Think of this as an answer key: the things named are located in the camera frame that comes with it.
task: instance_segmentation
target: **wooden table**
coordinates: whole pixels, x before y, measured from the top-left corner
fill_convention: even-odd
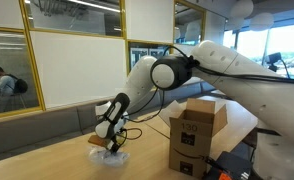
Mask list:
[[[230,152],[257,125],[258,119],[235,101],[203,96],[200,99],[216,102],[216,110],[226,104],[227,125],[212,140],[210,156],[217,159],[223,151]],[[159,117],[146,122],[148,126],[166,137],[170,137],[169,126]]]
[[[121,167],[95,164],[88,158],[92,134],[67,140],[0,161],[0,180],[109,180],[109,179],[194,179],[168,168],[169,140],[144,123],[127,123],[143,135],[127,141],[121,151],[130,153]],[[129,131],[134,137],[138,132]]]

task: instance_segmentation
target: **cardboard box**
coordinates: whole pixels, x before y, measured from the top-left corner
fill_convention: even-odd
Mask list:
[[[175,112],[167,109],[171,116],[169,167],[201,178],[207,171],[203,157],[210,155],[212,137],[227,124],[226,105],[215,109],[214,101],[188,99],[186,109],[179,109],[177,102],[172,107]]]

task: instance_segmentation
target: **person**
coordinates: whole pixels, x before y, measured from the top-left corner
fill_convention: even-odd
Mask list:
[[[0,112],[4,112],[14,94],[15,79],[8,76],[3,68],[0,67]]]

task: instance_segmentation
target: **table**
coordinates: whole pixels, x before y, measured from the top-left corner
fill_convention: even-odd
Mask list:
[[[216,110],[226,104],[228,123],[213,137],[210,149],[210,157],[217,160],[223,151],[230,152],[236,147],[237,144],[244,139],[252,129],[254,129],[257,125],[258,119],[235,101],[211,96],[203,96],[199,99],[215,101]],[[181,106],[185,108],[186,103],[182,103]],[[159,116],[146,122],[146,124],[162,135],[170,137],[169,126]]]
[[[143,135],[127,141],[121,151],[130,153],[122,167],[98,165],[88,159],[92,134],[70,139],[35,151],[0,161],[0,180],[25,179],[194,179],[171,170],[169,140],[144,123],[127,123],[127,128],[138,127]],[[129,131],[133,137],[138,132]]]

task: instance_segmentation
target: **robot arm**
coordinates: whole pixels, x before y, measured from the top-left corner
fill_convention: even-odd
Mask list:
[[[97,135],[112,139],[126,123],[126,118],[123,118],[126,109],[138,103],[153,85],[161,90],[172,90],[191,76],[197,76],[294,142],[294,84],[254,81],[261,77],[274,77],[279,81],[285,78],[211,41],[200,43],[192,50],[191,55],[164,56],[157,61],[151,56],[144,56],[138,61],[122,93],[117,95],[106,113],[101,116],[96,126]],[[216,74],[206,73],[204,69],[215,71]]]

